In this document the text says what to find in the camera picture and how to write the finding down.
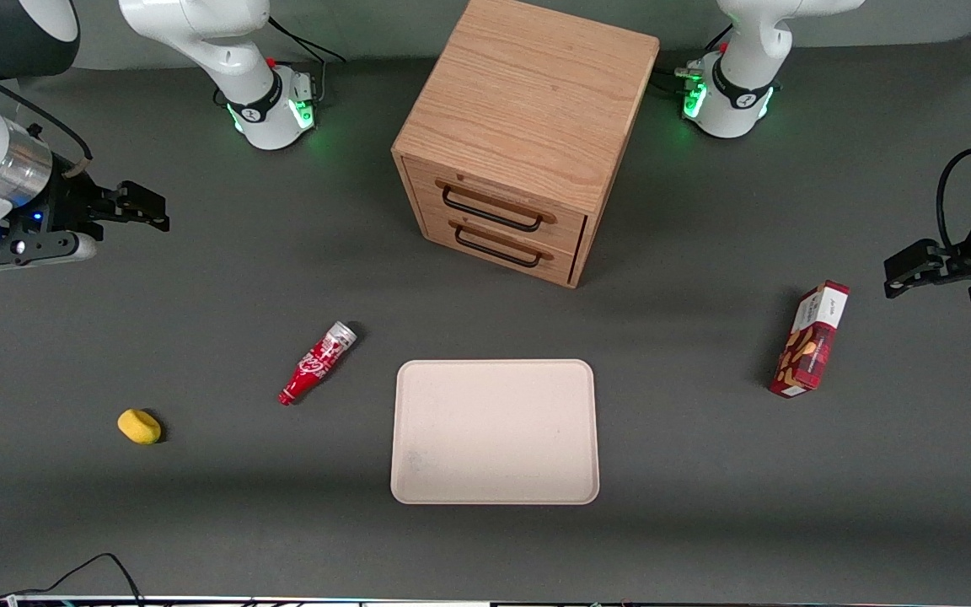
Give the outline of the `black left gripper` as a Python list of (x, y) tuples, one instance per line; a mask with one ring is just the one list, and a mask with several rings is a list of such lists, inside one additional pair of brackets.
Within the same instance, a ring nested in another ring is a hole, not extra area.
[(971, 229), (956, 244), (945, 231), (945, 250), (935, 239), (917, 239), (885, 260), (886, 298), (897, 298), (912, 288), (963, 281), (971, 281)]

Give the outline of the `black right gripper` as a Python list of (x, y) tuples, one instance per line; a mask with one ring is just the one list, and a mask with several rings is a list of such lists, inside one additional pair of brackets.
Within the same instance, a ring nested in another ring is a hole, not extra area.
[(71, 231), (103, 238), (101, 222), (145, 223), (170, 230), (166, 199), (134, 181), (122, 181), (112, 191), (91, 178), (51, 178), (30, 203), (30, 223), (42, 232)]

